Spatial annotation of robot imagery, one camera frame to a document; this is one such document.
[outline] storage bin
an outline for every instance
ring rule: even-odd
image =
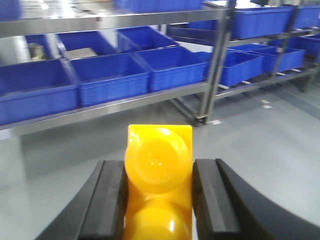
[[[291,14],[292,8],[289,7],[237,9],[232,38],[249,39],[284,33]]]
[[[320,5],[303,6],[295,20],[293,29],[317,27],[319,25]]]
[[[148,92],[149,73],[130,54],[72,60],[81,105],[91,106]]]
[[[58,33],[57,40],[60,52],[67,59],[70,59],[67,51],[84,48],[91,48],[97,55],[118,53],[98,31]]]
[[[50,49],[50,46],[49,46],[49,43],[47,40],[47,36],[45,34],[27,35],[27,36],[25,36],[25,40],[26,40],[27,44],[39,44],[39,45],[43,46],[43,50],[44,50],[45,55],[49,59],[53,59],[53,54]]]
[[[305,50],[307,55],[315,57],[315,62],[320,62],[320,35],[297,37],[294,47]]]
[[[133,13],[174,12],[202,8],[202,0],[114,0],[117,7]]]
[[[22,15],[20,0],[0,1],[0,21],[16,20]]]
[[[277,47],[255,50],[252,53],[264,56],[263,71],[272,73],[278,57]],[[278,72],[290,69],[296,69],[303,65],[304,55],[306,51],[295,48],[287,48],[282,57],[282,62],[278,68]]]
[[[291,49],[299,49],[299,47],[297,47],[297,39],[298,39],[298,37],[290,38],[287,47],[291,48]],[[282,39],[278,39],[278,40],[270,41],[268,43],[268,45],[274,46],[274,47],[281,47],[282,43],[283,43],[283,40]]]
[[[139,51],[136,56],[151,71],[151,92],[201,82],[207,65],[181,46]]]
[[[78,106],[75,79],[59,59],[0,66],[0,125]]]
[[[189,23],[169,24],[166,26],[166,34],[174,38],[182,38],[182,42],[184,38],[188,38],[188,41],[192,40],[195,44],[215,45],[217,31],[189,27]]]
[[[216,30],[218,28],[218,20],[207,21],[192,21],[189,22],[189,28],[191,29],[203,29],[203,30]]]
[[[116,32],[118,49],[122,53],[178,46],[171,38],[149,26],[120,28]]]
[[[245,45],[239,45],[239,46],[232,46],[232,47],[229,47],[228,49],[232,51],[238,51],[238,52],[250,52],[254,50],[268,49],[268,48],[272,48],[272,47],[268,45],[263,45],[263,44],[245,44]]]
[[[196,52],[196,54],[208,65],[210,64],[211,53]],[[238,51],[229,52],[222,67],[220,84],[230,87],[261,75],[263,73],[263,59],[263,56],[255,54]]]

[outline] yellow ball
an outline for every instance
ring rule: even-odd
[[[172,191],[191,174],[190,154],[184,140],[166,128],[152,128],[129,136],[125,169],[142,192]]]
[[[187,240],[184,219],[168,203],[151,204],[138,211],[124,229],[124,240]]]

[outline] yellow plastic object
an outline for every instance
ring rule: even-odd
[[[129,126],[124,240],[192,239],[192,165],[191,126]]]

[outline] epoxy floor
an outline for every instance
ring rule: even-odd
[[[285,83],[219,100],[221,124],[194,129],[194,158],[222,158],[270,199],[320,226],[319,93],[319,81],[307,94]],[[34,239],[98,160],[123,160],[129,124],[186,120],[166,101],[0,141],[0,239]]]

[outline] metal shelving rack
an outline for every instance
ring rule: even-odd
[[[17,21],[0,22],[0,38],[47,34],[58,32],[115,29],[123,27],[162,25],[181,22],[221,20],[228,13],[225,7],[204,5],[201,10],[134,14],[123,9],[115,9],[112,2],[91,0],[23,0],[24,17]],[[137,97],[107,102],[92,107],[75,109],[54,115],[34,118],[0,126],[0,140],[34,133],[37,131],[72,124],[92,118],[148,105],[165,100],[173,100],[186,95],[204,93],[208,96],[211,81],[172,88]],[[188,106],[173,100],[181,111]],[[195,124],[201,118],[194,119]]]
[[[282,60],[283,52],[287,48],[290,38],[300,37],[305,35],[316,35],[320,33],[319,27],[313,27],[310,29],[292,30],[297,14],[301,6],[304,4],[304,0],[300,0],[298,5],[295,6],[294,14],[292,15],[291,20],[287,25],[287,31],[285,33],[248,38],[248,39],[231,39],[231,30],[233,26],[233,19],[234,19],[233,16],[235,13],[234,11],[236,9],[236,3],[237,3],[236,0],[229,0],[227,2],[227,8],[229,9],[229,12],[225,16],[225,19],[222,20],[222,22],[219,24],[217,33],[215,33],[219,38],[222,39],[220,41],[216,40],[214,42],[210,38],[206,38],[207,36],[210,37],[214,35],[213,33],[210,33],[210,32],[202,32],[203,33],[202,36],[204,36],[202,39],[189,38],[187,36],[179,35],[179,34],[170,35],[176,41],[214,46],[215,48],[214,54],[211,60],[211,68],[213,67],[214,69],[210,69],[210,73],[207,76],[208,79],[212,79],[210,81],[211,88],[208,95],[206,95],[202,99],[202,104],[201,104],[202,107],[199,112],[199,116],[206,118],[205,122],[210,122],[212,120],[212,117],[213,117],[212,112],[214,110],[214,104],[215,104],[215,101],[218,99],[245,93],[245,92],[263,88],[269,85],[279,84],[292,79],[308,76],[309,78],[308,80],[305,81],[305,86],[304,86],[304,89],[302,90],[302,91],[306,91],[309,84],[315,79],[317,73],[320,70],[318,63],[312,63],[312,62],[306,61],[305,66],[299,69],[292,69],[292,70],[289,70],[286,72],[280,72],[280,73],[278,72],[278,68]],[[226,88],[220,87],[219,82],[222,74],[222,66],[226,58],[227,48],[239,46],[239,45],[245,45],[245,44],[263,43],[271,40],[283,40],[282,46],[279,48],[280,54],[278,55],[274,70],[271,75],[264,74],[254,79],[250,79],[250,81],[246,82],[245,84],[238,84],[234,87],[226,87]]]

